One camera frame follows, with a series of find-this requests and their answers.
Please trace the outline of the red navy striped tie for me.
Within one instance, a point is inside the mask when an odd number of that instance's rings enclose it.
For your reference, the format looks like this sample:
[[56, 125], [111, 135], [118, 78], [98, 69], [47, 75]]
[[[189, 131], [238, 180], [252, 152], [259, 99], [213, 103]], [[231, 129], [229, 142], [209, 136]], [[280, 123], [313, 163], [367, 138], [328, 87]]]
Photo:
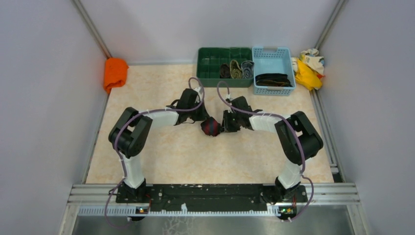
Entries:
[[200, 126], [203, 133], [207, 136], [216, 137], [222, 132], [221, 124], [213, 117], [208, 117]]

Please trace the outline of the green compartment organizer tray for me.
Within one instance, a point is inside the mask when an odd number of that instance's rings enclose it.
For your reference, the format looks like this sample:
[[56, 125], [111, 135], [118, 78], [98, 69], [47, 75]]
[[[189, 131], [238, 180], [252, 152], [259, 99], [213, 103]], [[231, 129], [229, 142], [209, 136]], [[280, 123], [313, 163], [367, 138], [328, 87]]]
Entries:
[[222, 77], [224, 65], [231, 66], [235, 60], [239, 65], [253, 58], [252, 49], [249, 47], [201, 47], [197, 54], [196, 76], [204, 87], [216, 87], [221, 80], [225, 80], [229, 87], [247, 88], [251, 86], [253, 79], [231, 78], [230, 72]]

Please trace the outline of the light blue plastic basket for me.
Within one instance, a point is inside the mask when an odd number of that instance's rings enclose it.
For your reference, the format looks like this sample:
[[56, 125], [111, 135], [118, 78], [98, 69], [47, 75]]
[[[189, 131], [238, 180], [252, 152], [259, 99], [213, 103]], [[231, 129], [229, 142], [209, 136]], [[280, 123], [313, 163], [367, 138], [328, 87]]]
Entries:
[[[252, 60], [254, 62], [255, 95], [289, 96], [296, 88], [295, 76], [291, 62], [290, 50], [286, 47], [253, 47]], [[281, 74], [286, 78], [284, 85], [260, 84], [259, 77]]]

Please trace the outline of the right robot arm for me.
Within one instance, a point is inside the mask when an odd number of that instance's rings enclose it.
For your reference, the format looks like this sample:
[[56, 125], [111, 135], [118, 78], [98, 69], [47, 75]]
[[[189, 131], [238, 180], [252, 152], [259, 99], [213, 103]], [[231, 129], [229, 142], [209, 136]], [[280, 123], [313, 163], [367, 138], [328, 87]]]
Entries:
[[276, 197], [288, 202], [300, 185], [306, 160], [313, 158], [323, 148], [323, 141], [307, 115], [297, 111], [288, 116], [253, 111], [246, 98], [222, 99], [228, 105], [237, 125], [253, 130], [276, 134], [287, 160], [276, 177]]

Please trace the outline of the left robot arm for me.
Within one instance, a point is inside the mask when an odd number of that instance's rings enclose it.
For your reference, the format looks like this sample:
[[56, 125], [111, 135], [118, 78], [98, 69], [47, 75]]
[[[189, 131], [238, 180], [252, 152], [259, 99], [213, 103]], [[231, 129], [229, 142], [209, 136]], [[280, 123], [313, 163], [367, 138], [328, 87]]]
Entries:
[[138, 111], [132, 107], [124, 110], [108, 140], [120, 158], [123, 169], [121, 185], [134, 202], [142, 202], [147, 195], [146, 181], [139, 159], [151, 130], [176, 126], [186, 122], [204, 121], [209, 115], [204, 105], [202, 87], [186, 88], [178, 100], [162, 109]]

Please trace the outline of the dark brown rolled tie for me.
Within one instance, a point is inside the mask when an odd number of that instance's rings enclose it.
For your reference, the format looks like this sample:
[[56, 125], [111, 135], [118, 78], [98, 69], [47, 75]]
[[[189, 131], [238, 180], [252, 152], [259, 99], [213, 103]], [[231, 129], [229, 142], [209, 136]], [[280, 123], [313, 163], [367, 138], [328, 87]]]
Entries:
[[223, 79], [231, 77], [231, 70], [229, 64], [223, 63], [220, 65], [219, 76]]

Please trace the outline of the olive rolled tie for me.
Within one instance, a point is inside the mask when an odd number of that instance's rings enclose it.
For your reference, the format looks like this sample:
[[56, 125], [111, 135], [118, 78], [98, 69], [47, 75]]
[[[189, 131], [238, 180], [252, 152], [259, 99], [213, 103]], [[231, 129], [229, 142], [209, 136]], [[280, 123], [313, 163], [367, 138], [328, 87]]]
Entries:
[[230, 74], [232, 79], [242, 78], [242, 69], [237, 60], [230, 61]]

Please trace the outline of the black tie in basket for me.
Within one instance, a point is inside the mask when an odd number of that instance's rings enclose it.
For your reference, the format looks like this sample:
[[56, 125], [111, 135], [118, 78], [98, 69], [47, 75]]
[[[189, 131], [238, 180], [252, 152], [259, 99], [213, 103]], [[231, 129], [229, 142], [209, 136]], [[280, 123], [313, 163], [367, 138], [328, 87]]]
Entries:
[[255, 77], [258, 86], [292, 87], [288, 75], [284, 73], [264, 73]]

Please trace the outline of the grey rolled tie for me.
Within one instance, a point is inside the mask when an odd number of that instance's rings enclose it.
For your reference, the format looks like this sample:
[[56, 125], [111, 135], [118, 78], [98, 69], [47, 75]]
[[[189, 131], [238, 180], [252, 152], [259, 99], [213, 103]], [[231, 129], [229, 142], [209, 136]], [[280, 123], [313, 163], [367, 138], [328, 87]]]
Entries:
[[242, 78], [253, 79], [254, 77], [254, 62], [247, 60], [241, 63]]

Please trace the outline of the orange folded cloth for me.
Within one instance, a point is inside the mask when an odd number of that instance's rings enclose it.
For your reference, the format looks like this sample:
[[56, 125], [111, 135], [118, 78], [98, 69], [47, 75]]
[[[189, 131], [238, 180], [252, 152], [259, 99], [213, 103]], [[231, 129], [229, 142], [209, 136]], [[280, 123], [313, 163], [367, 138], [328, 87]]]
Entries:
[[110, 94], [113, 88], [125, 85], [128, 68], [129, 66], [123, 59], [109, 58], [106, 60], [103, 88], [107, 94]]

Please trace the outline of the yellow crumpled cloth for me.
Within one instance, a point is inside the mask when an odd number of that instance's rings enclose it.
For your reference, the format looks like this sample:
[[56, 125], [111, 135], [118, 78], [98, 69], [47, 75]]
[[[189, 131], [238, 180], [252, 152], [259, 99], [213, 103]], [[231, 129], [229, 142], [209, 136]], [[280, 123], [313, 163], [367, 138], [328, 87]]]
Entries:
[[298, 68], [295, 72], [296, 82], [306, 87], [309, 91], [319, 90], [323, 86], [323, 82], [321, 81], [323, 75], [312, 70], [298, 58], [296, 58], [296, 62]]

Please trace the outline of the white patterned crumpled cloth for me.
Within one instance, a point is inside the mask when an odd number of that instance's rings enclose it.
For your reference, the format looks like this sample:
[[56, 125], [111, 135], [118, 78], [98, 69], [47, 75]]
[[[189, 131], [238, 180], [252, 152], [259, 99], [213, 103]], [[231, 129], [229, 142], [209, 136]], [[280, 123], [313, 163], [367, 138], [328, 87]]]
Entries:
[[319, 50], [316, 48], [310, 48], [303, 50], [299, 57], [292, 57], [291, 63], [294, 74], [299, 70], [299, 61], [306, 64], [311, 70], [317, 72], [320, 75], [324, 75], [325, 58], [319, 55]]

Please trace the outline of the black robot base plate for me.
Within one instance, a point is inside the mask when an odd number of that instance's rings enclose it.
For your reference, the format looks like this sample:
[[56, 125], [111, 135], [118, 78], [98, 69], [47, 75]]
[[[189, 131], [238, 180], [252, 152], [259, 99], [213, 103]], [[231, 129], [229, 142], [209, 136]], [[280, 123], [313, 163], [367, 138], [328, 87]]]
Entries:
[[147, 203], [151, 212], [264, 212], [276, 203], [305, 203], [304, 186], [283, 189], [274, 184], [147, 184], [130, 189], [122, 184], [117, 203]]

